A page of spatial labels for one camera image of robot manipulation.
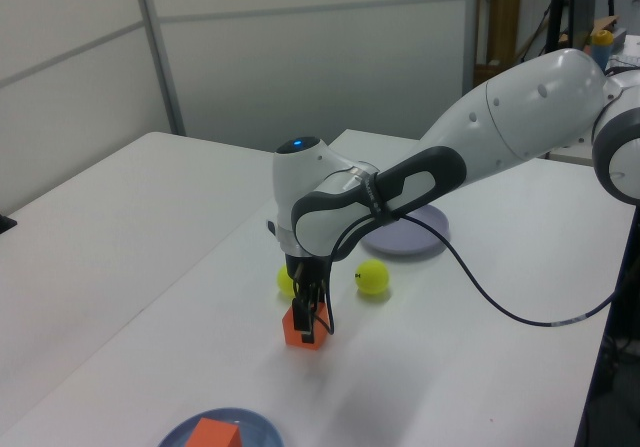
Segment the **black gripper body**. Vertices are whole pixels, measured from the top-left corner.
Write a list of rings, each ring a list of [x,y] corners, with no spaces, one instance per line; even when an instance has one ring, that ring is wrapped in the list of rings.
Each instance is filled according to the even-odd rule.
[[[295,293],[318,291],[327,279],[329,258],[285,255],[288,276],[294,283]]]

